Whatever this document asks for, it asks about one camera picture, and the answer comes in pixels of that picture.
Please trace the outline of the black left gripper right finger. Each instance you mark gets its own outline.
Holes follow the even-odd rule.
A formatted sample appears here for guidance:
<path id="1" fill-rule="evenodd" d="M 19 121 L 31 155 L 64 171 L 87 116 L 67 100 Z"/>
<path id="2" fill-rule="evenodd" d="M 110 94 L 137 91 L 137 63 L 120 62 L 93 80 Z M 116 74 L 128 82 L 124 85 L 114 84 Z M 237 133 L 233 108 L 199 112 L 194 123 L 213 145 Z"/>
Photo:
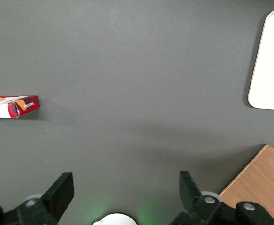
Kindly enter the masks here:
<path id="1" fill-rule="evenodd" d="M 179 193 L 184 211 L 172 225 L 274 225 L 274 218 L 258 203 L 243 201 L 232 208 L 218 194 L 202 193 L 188 171 L 179 173 Z"/>

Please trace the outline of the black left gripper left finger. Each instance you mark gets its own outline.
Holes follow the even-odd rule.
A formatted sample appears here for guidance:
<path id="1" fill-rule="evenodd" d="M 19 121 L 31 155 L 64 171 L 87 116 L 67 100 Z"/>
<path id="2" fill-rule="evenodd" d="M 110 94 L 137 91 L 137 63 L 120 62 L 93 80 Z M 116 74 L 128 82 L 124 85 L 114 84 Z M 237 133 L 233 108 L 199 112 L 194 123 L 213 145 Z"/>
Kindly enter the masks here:
<path id="1" fill-rule="evenodd" d="M 57 225 L 73 197 L 73 174 L 64 172 L 41 197 L 31 197 L 8 212 L 0 206 L 0 225 Z"/>

